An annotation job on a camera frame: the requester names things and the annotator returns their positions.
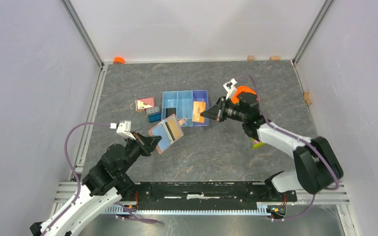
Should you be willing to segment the orange credit card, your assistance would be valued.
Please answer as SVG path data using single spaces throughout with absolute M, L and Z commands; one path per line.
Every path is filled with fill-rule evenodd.
M 204 123 L 205 118 L 201 115 L 206 110 L 206 103 L 203 101 L 194 101 L 192 120 L 197 123 Z

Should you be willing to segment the black credit card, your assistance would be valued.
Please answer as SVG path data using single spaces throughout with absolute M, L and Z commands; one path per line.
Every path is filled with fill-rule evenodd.
M 165 109 L 165 118 L 168 118 L 171 115 L 175 115 L 176 112 L 177 112 L 177 108 L 176 107 L 166 108 Z

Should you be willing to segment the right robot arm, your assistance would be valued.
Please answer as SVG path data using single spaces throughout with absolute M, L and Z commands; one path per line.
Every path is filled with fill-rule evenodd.
M 256 94 L 242 92 L 238 99 L 234 104 L 222 96 L 201 116 L 217 122 L 240 121 L 248 137 L 271 145 L 293 159 L 293 171 L 279 172 L 266 179 L 264 193 L 269 200 L 276 201 L 290 190 L 305 190 L 315 195 L 329 189 L 331 184 L 334 189 L 339 188 L 344 172 L 327 139 L 297 135 L 271 122 L 261 112 Z

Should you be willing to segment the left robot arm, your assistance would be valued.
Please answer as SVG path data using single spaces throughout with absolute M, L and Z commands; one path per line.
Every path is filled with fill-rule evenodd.
M 145 137 L 132 132 L 125 146 L 109 146 L 64 206 L 48 220 L 31 225 L 32 235 L 77 236 L 110 205 L 121 199 L 130 200 L 135 183 L 127 170 L 140 156 L 150 156 L 160 141 L 161 136 Z

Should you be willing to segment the gold striped credit card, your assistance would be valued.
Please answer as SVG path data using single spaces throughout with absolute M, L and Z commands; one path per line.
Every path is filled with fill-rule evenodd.
M 165 125 L 166 125 L 166 129 L 168 130 L 170 134 L 172 142 L 175 142 L 176 140 L 180 139 L 183 136 L 181 128 L 175 119 L 173 118 L 168 119 L 165 122 Z

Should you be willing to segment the brown leather card holder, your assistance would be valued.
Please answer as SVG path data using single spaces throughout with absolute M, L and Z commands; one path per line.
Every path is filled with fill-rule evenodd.
M 162 140 L 159 142 L 159 144 L 158 144 L 158 146 L 156 148 L 159 154 L 163 154 L 172 144 L 174 144 L 175 142 L 177 142 L 177 140 L 175 142 L 172 142 L 170 134 L 169 134 L 168 130 L 166 129 L 165 122 L 168 119 L 171 119 L 171 118 L 175 119 L 178 122 L 180 128 L 181 128 L 181 126 L 187 120 L 186 117 L 184 117 L 183 119 L 177 119 L 176 115 L 171 115 L 168 118 L 166 118 L 165 120 L 160 121 L 158 124 L 156 124 L 155 126 L 153 126 L 148 131 L 148 133 L 149 133 L 150 136 L 161 136 L 162 137 Z

